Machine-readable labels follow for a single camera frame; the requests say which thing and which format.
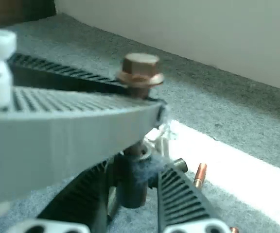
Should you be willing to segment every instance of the bolt head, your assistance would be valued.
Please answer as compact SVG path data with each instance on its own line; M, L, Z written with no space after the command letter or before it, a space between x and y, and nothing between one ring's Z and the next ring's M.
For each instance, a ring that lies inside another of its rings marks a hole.
M158 70L159 58L147 53L127 54L118 79L132 87L151 87L162 84L164 76Z

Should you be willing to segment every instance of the white wall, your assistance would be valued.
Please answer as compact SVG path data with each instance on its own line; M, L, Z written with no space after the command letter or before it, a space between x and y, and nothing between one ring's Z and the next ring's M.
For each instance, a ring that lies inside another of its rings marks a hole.
M280 0L56 0L87 25L280 88Z

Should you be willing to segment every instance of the bronze hex bolt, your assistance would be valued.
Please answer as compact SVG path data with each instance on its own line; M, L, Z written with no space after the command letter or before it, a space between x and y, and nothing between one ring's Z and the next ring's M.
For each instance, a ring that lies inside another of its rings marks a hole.
M122 63L117 79L127 85L137 97L148 95L149 89L164 82L158 70L159 58L147 53L129 53Z

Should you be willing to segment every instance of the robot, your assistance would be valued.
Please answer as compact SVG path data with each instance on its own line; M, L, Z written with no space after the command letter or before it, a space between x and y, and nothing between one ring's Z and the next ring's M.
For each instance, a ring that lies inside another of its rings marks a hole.
M164 81L158 57L128 54L112 80L16 46L0 29L0 202L79 175L7 233L105 233L119 206L145 204L148 188L157 189L159 233L230 232L182 159L139 179L153 159L145 136L167 128L167 103L150 96Z

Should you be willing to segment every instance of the brass pin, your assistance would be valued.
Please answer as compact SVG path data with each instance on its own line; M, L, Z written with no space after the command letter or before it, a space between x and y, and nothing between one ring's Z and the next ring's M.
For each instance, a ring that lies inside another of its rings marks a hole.
M232 233L239 233L239 229L236 227L230 227L229 229L231 230Z
M206 164L200 164L198 166L198 170L197 170L197 173L195 175L193 184L199 190L201 190L202 187L203 187L203 183L204 183L205 177L206 177L206 171L207 171L207 165Z

